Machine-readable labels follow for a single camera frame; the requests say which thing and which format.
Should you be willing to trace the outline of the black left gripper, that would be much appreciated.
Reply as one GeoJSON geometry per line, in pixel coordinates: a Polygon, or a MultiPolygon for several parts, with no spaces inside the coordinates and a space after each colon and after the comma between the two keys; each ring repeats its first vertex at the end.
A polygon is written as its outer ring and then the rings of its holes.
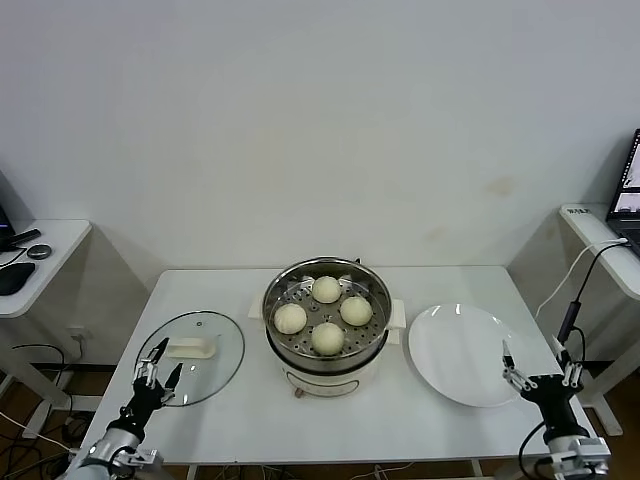
{"type": "Polygon", "coordinates": [[[135,367],[133,396],[126,406],[120,409],[119,424],[122,429],[143,429],[153,412],[159,410],[163,403],[168,403],[175,396],[183,363],[178,363],[171,371],[164,388],[156,380],[157,365],[169,343],[165,337],[135,367]]]}

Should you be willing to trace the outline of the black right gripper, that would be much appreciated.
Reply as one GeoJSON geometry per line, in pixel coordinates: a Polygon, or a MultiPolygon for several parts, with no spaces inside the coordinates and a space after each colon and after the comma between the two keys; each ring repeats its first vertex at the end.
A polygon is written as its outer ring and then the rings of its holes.
{"type": "Polygon", "coordinates": [[[582,390],[582,363],[574,361],[555,336],[551,337],[551,346],[563,375],[528,378],[516,367],[507,341],[502,340],[502,376],[516,392],[521,393],[523,399],[539,408],[545,428],[544,438],[582,436],[583,427],[577,422],[570,405],[571,399],[582,390]]]}

